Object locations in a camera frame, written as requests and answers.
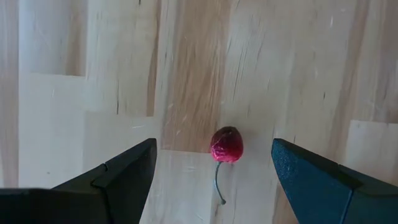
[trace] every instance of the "green stem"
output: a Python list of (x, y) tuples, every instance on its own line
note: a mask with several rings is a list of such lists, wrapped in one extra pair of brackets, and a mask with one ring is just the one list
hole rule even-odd
[(221, 204), (225, 205), (226, 201), (223, 199), (223, 196), (221, 196), (220, 189), (218, 188), (218, 181), (217, 181), (217, 179), (218, 179), (218, 169), (220, 168), (221, 163), (223, 163), (223, 162), (218, 162), (217, 167), (216, 167), (216, 177), (214, 179), (214, 185), (216, 186), (216, 190), (218, 192), (218, 195), (220, 196)]

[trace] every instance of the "red cherry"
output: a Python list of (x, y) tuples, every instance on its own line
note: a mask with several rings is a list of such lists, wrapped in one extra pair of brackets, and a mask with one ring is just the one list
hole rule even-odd
[(243, 140), (234, 127), (223, 127), (211, 139), (211, 155), (218, 162), (236, 162), (243, 154)]

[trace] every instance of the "cherry stem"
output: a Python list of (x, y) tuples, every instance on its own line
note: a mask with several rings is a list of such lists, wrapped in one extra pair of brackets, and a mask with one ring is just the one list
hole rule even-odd
[(221, 196), (220, 189), (218, 188), (218, 181), (217, 181), (217, 179), (218, 179), (218, 169), (220, 168), (220, 165), (221, 165), (222, 163), (223, 163), (223, 162), (218, 162), (218, 163), (217, 163), (217, 167), (216, 167), (216, 177), (215, 177), (215, 179), (214, 179), (214, 185), (216, 186), (216, 190), (217, 190), (217, 192), (218, 192), (218, 195), (220, 196), (221, 204), (222, 204), (222, 205), (225, 205), (226, 201), (224, 200), (223, 196)]

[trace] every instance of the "wooden surface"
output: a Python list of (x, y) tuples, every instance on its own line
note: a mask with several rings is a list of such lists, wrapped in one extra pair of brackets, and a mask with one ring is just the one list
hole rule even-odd
[[(4, 185), (53, 187), (145, 138), (159, 156), (141, 223), (297, 223), (273, 138), (398, 184), (397, 14), (394, 0), (21, 0), (20, 23), (0, 17)], [(221, 166), (221, 206), (207, 152), (227, 125), (244, 154)]]

